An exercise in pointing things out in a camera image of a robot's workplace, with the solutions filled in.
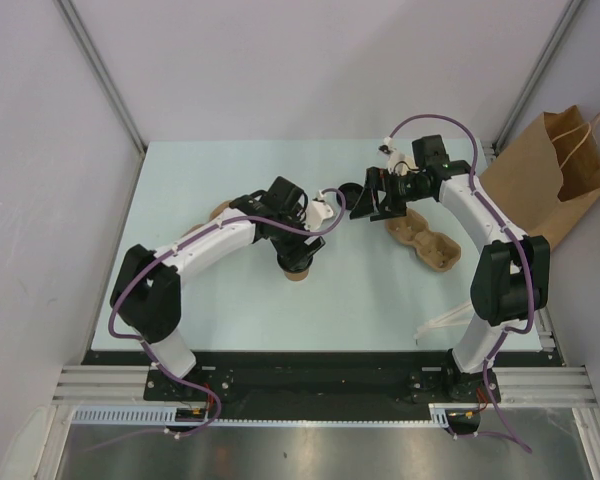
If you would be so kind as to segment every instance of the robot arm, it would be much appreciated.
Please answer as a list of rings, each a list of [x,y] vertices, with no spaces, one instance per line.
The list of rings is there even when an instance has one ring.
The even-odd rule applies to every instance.
[[[302,198],[305,199],[304,205],[299,203]],[[286,274],[306,274],[313,256],[325,244],[322,237],[307,241],[306,236],[268,223],[255,223],[247,217],[273,220],[278,225],[297,230],[317,231],[322,222],[333,215],[333,209],[320,192],[314,200],[309,200],[299,187],[278,177],[268,191],[258,191],[233,200],[209,223],[187,233],[174,244],[155,251],[141,245],[132,247],[120,268],[110,299],[111,306],[144,267],[164,253],[174,251],[173,256],[163,260],[133,288],[122,303],[119,314],[151,345],[160,363],[182,378],[196,364],[194,354],[177,329],[181,316],[182,285],[225,255],[261,239],[271,241],[277,252],[278,265]],[[177,248],[187,241],[191,242],[188,246]]]
[[[449,161],[439,135],[413,142],[417,169],[409,169],[405,156],[393,148],[390,139],[385,140],[380,151],[388,155],[389,168],[367,169],[363,192],[350,218],[370,217],[374,221],[404,216],[408,202],[433,197],[460,221],[481,255],[471,285],[476,313],[451,355],[457,377],[479,377],[485,358],[503,331],[525,322],[528,314],[521,259],[504,233],[505,227],[522,244],[530,265],[536,310],[547,302],[549,244],[544,237],[528,237],[492,205],[504,221],[504,227],[498,225],[476,196],[475,192],[479,192],[489,198],[480,181],[474,178],[474,191],[469,184],[469,165],[465,161]],[[384,198],[380,199],[379,192],[384,193]]]

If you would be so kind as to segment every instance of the light blue table surface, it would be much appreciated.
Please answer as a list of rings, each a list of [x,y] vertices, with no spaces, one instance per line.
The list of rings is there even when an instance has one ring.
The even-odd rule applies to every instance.
[[[452,160],[471,160],[466,140],[445,140]],[[107,332],[108,300],[124,253],[153,249],[206,223],[221,202],[267,189],[281,175],[313,197],[319,188],[362,183],[365,169],[385,166],[378,140],[152,142],[124,229],[92,343],[93,350],[139,350]],[[411,141],[397,142],[405,153]],[[482,151],[479,171],[486,168]],[[333,205],[335,199],[330,197]],[[288,281],[273,246],[261,240],[223,258],[182,291],[180,331],[194,350],[446,350],[466,327],[437,329],[416,345],[416,328],[469,299],[478,252],[458,221],[434,200],[410,205],[462,247],[446,273],[394,241],[383,222],[348,215],[318,252],[308,278]],[[117,329],[131,330],[118,319]],[[540,350],[534,329],[510,335],[505,350]]]

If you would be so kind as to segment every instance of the metal floor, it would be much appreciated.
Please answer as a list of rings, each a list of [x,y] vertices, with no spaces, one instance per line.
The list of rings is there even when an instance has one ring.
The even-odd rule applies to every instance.
[[[534,449],[439,429],[218,427],[175,441],[147,434],[83,452],[137,427],[73,426],[58,479],[591,479],[571,410],[506,411]],[[482,430],[501,430],[486,412]]]

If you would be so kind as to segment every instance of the wall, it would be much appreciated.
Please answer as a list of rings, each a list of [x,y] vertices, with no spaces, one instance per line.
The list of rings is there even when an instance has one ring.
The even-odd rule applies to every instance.
[[[0,0],[0,460],[95,316],[139,164],[51,0]]]
[[[543,80],[517,133],[542,111],[600,111],[600,0],[589,2]],[[600,149],[600,124],[596,130]],[[586,364],[600,403],[600,201],[552,257],[549,308],[568,359]]]
[[[76,0],[151,140],[383,138],[423,112],[494,140],[566,3]]]

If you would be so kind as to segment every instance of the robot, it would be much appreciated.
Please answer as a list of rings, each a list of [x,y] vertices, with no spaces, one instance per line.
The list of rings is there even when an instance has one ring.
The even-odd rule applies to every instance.
[[[439,135],[413,142],[415,168],[391,138],[379,150],[388,157],[387,168],[368,168],[362,191],[353,199],[327,189],[309,200],[300,187],[278,177],[267,191],[236,198],[172,245],[155,251],[131,248],[111,296],[114,313],[138,333],[134,338],[150,346],[173,378],[192,378],[196,357],[177,329],[180,291],[188,279],[261,240],[272,243],[285,274],[303,277],[325,245],[321,235],[335,227],[345,205],[351,219],[377,221],[406,215],[409,202],[434,198],[455,215],[481,251],[470,292],[475,315],[440,366],[445,400],[471,402],[477,389],[496,390],[495,354],[509,332],[530,330],[529,312],[546,305],[549,244],[544,237],[527,236],[493,206],[470,165],[450,161]],[[334,216],[324,196],[329,190],[338,193],[343,208],[336,223],[320,232],[322,223]],[[422,396],[421,401],[429,400]]]

